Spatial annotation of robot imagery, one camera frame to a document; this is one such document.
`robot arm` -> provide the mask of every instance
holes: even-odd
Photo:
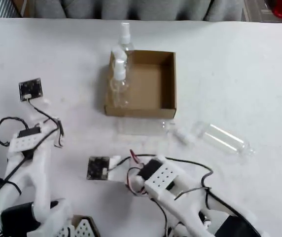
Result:
[[[40,123],[39,126],[15,134],[8,150],[8,165],[5,177],[29,154],[50,131],[52,126]],[[31,159],[9,179],[23,190],[35,188],[35,200],[19,206],[13,206],[19,192],[12,184],[6,183],[0,189],[0,229],[5,236],[27,234],[29,237],[49,237],[56,234],[72,218],[70,205],[65,200],[51,201],[48,179],[50,148],[54,136],[50,135],[34,150]]]
[[[255,229],[256,217],[250,211],[213,190],[201,187],[200,178],[191,177],[165,157],[151,159],[137,175],[132,177],[131,185],[135,191],[144,188],[149,198],[155,199],[179,220],[179,224],[174,228],[175,236],[236,237],[239,236],[235,231],[236,224],[239,223],[250,233],[243,236],[268,237],[267,233],[261,233]],[[200,217],[202,213],[208,216],[207,210],[209,209],[226,212],[231,216],[215,235],[207,230]]]

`clear plastic bottle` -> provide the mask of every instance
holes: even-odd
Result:
[[[135,47],[131,42],[129,23],[126,23],[126,22],[121,23],[119,45],[127,54],[126,70],[129,70],[133,62],[133,51],[135,50]]]
[[[194,134],[197,138],[203,139],[227,154],[239,154],[246,157],[255,153],[247,139],[237,137],[212,123],[202,121],[196,123]]]
[[[117,59],[113,70],[113,78],[110,80],[112,90],[112,99],[114,106],[117,108],[127,107],[129,104],[127,91],[129,87],[126,78],[125,62]]]

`white tabletop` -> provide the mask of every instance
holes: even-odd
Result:
[[[86,171],[89,156],[164,153],[213,167],[212,187],[239,199],[271,236],[282,236],[282,24],[131,22],[136,49],[176,52],[176,123],[210,121],[243,135],[257,150],[247,162],[204,143],[185,147],[172,136],[115,132],[102,104],[118,28],[117,21],[0,19],[0,119],[28,119],[18,82],[40,77],[66,131],[65,147],[52,150],[53,198],[93,216],[103,237],[161,236],[155,204],[120,183],[89,182]],[[18,128],[3,124],[1,139]],[[0,146],[0,174],[6,152]]]

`bottle cap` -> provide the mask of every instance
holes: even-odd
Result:
[[[122,22],[120,26],[120,44],[129,44],[130,38],[130,24]]]
[[[112,48],[112,53],[115,57],[115,60],[120,59],[125,62],[127,61],[127,54],[119,45],[116,45],[114,48]]]
[[[113,70],[113,78],[118,81],[124,80],[126,78],[126,68],[124,61],[116,59],[115,68]]]

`red wire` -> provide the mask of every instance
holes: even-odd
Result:
[[[140,160],[138,159],[138,157],[136,156],[136,154],[130,149],[130,154],[131,154],[131,157],[133,158],[133,160],[139,164],[140,163]]]

